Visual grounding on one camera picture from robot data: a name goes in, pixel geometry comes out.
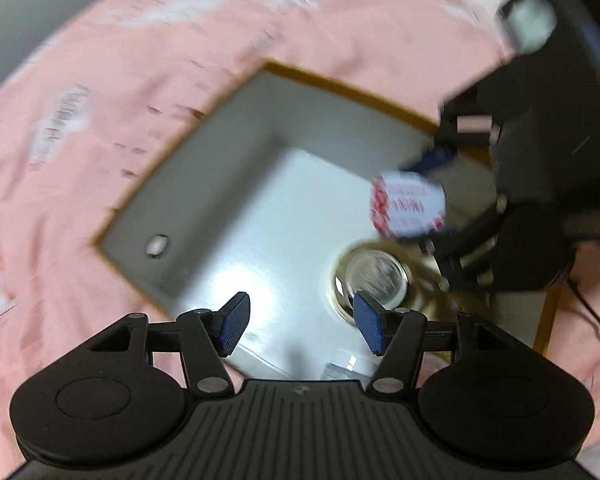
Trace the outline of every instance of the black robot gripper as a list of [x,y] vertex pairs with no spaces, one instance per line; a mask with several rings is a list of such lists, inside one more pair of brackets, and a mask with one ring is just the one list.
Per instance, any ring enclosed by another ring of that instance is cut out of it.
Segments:
[[[157,446],[195,402],[234,394],[219,357],[231,354],[249,317],[244,292],[175,322],[128,314],[16,391],[10,415],[20,449],[28,459],[95,467]],[[187,388],[154,368],[153,352],[180,353]]]
[[[453,352],[452,364],[434,373],[415,400],[443,446],[512,468],[559,463],[580,450],[594,417],[589,392],[503,329],[464,312],[449,323],[387,311],[365,292],[355,295],[353,313],[369,348],[383,356],[367,387],[376,397],[408,398],[424,352]],[[388,381],[404,387],[388,392]]]

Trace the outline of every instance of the pink tablecloth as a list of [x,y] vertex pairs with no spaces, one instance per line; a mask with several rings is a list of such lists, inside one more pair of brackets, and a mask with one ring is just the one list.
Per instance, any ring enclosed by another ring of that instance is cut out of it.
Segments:
[[435,118],[504,59],[500,1],[100,0],[32,54],[0,88],[0,478],[19,384],[129,312],[163,320],[91,241],[196,110],[270,57]]
[[[600,316],[599,244],[583,244],[571,276],[578,283],[581,295]],[[600,326],[565,285],[560,292],[546,356],[580,380],[593,395],[596,420],[586,446],[600,443]]]

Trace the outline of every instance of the white label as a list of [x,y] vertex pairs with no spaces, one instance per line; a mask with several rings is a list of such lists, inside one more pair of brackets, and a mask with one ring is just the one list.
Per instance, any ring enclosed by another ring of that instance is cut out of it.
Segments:
[[88,94],[87,87],[78,85],[57,99],[53,111],[38,123],[29,157],[32,164],[53,160],[67,134],[79,132],[87,126],[85,104]]
[[[120,25],[129,28],[146,28],[164,24],[193,23],[221,5],[222,0],[173,0],[153,6],[140,16],[122,20]],[[115,19],[116,12],[112,11],[107,23]]]
[[386,171],[373,180],[371,219],[381,235],[423,235],[444,227],[445,217],[442,184],[402,171]]

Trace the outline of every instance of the black cable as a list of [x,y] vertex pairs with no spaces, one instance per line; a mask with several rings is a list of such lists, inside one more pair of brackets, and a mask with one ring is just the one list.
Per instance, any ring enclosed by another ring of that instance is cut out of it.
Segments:
[[589,303],[587,303],[587,300],[585,300],[582,297],[582,294],[578,290],[578,284],[569,277],[569,278],[567,278],[567,285],[569,286],[569,288],[571,289],[571,292],[577,298],[577,300],[580,303],[582,303],[582,306],[584,306],[584,308],[586,308],[589,311],[589,313],[595,318],[595,320],[600,325],[600,316],[598,315],[598,313],[595,310],[593,310],[593,307]]

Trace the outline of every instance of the white box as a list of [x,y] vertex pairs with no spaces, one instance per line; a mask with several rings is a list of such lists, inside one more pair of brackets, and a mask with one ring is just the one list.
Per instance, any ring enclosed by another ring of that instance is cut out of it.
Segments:
[[[229,358],[247,375],[318,380],[328,364],[351,361],[369,375],[378,359],[331,304],[330,277],[349,246],[378,237],[370,181],[417,158],[435,127],[268,62],[157,165],[97,246],[173,318],[217,310],[247,292],[251,321]],[[466,156],[435,177],[445,186],[449,223],[463,224],[494,200],[491,170]],[[156,234],[169,246],[152,259],[145,246]],[[531,344],[544,294],[519,299],[500,298],[496,322]]]

